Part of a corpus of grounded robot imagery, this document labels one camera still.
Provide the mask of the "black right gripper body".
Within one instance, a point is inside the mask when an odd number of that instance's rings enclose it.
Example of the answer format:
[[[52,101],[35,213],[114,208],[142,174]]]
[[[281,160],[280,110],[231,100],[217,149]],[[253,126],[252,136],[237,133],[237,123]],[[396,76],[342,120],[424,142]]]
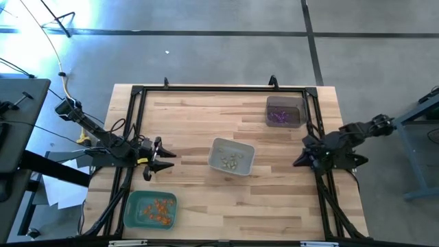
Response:
[[[315,136],[308,135],[303,139],[303,143],[305,145],[304,151],[304,166],[308,167],[319,167],[320,161],[322,158],[323,144],[321,140],[319,140]]]

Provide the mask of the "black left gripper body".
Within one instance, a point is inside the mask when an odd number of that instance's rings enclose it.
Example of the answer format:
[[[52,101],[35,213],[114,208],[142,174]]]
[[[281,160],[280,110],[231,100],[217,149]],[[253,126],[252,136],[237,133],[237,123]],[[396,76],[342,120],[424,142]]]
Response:
[[[143,178],[146,181],[150,181],[152,178],[152,174],[155,174],[154,172],[151,172],[149,169],[149,163],[152,161],[155,161],[157,152],[158,152],[158,144],[161,142],[160,137],[156,137],[154,141],[152,141],[152,148],[150,150],[145,150],[141,146],[138,149],[138,159],[140,158],[148,158],[148,163],[142,163],[138,165],[144,165],[145,168],[143,170]]]

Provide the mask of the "white plastic bin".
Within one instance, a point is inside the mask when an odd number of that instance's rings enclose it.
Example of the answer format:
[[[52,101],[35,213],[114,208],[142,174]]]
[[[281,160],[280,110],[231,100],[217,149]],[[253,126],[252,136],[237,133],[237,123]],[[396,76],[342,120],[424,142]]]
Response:
[[[211,168],[236,176],[249,176],[255,158],[251,145],[223,138],[215,138],[210,149],[208,164]]]

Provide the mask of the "translucent grey plastic bin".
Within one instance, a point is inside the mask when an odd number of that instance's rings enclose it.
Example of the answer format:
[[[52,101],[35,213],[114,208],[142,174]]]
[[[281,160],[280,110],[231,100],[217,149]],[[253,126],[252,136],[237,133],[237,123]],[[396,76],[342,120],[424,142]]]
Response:
[[[269,96],[265,107],[265,123],[273,128],[299,128],[308,120],[305,101],[301,97]]]

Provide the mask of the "green plastic bin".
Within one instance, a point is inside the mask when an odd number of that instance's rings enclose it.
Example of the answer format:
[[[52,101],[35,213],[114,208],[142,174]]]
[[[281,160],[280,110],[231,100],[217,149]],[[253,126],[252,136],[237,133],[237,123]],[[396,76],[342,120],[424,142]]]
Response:
[[[127,228],[170,230],[178,211],[177,197],[162,191],[134,191],[126,203],[123,223]]]

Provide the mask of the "white paper sheets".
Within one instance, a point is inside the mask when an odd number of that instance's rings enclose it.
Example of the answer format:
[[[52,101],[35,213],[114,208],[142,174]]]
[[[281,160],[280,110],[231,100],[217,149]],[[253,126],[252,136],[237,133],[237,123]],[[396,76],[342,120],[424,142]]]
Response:
[[[43,183],[49,206],[57,205],[65,209],[81,205],[88,193],[88,187],[68,183],[51,176],[43,175]]]

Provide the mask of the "dark grey side table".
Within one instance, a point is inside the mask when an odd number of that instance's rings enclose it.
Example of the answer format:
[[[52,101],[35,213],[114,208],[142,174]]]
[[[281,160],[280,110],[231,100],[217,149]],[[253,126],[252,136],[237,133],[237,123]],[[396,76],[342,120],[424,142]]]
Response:
[[[89,185],[88,174],[26,150],[49,85],[48,79],[0,79],[0,102],[16,102],[23,91],[34,97],[0,115],[0,244],[8,240],[32,172]]]

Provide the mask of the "black tool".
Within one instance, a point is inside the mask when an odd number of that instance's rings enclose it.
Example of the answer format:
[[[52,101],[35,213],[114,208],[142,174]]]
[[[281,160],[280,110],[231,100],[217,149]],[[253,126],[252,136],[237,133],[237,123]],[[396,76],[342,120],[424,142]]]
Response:
[[[0,102],[0,115],[6,113],[9,110],[18,110],[19,104],[23,100],[34,98],[33,96],[31,96],[29,93],[27,93],[25,91],[23,91],[22,94],[23,94],[23,96],[20,99],[18,99],[16,102],[10,102],[10,101]]]

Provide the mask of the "black tripod stand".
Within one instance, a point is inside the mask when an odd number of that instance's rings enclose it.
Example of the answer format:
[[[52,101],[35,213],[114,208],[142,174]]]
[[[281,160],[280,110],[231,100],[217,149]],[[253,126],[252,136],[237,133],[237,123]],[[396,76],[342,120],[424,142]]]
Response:
[[[49,8],[49,6],[44,2],[44,0],[40,0],[40,2],[44,5],[45,9],[50,13],[50,15],[53,17],[53,20],[48,22],[48,23],[44,23],[41,25],[41,27],[47,27],[49,24],[57,24],[59,26],[59,28],[64,32],[65,36],[67,38],[71,37],[71,33],[70,31],[67,30],[67,28],[62,24],[62,21],[66,18],[66,17],[71,17],[71,20],[74,19],[75,17],[75,12],[68,12],[66,14],[60,15],[60,16],[56,16],[51,9]]]

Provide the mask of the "white metal bracket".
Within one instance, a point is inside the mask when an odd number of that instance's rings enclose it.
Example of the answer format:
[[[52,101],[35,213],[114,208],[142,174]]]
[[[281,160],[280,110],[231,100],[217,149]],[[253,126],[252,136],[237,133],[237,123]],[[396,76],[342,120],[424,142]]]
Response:
[[[108,247],[141,247],[147,246],[147,240],[114,240],[109,241]]]
[[[340,245],[337,242],[303,241],[300,242],[300,247],[340,247]]]

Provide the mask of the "blue metal table frame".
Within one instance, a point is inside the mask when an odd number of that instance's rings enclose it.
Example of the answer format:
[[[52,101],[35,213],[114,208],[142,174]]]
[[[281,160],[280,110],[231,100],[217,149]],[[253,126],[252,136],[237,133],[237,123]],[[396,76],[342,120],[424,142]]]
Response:
[[[439,86],[397,117],[395,124],[418,181],[418,189],[406,193],[404,198],[439,196]]]

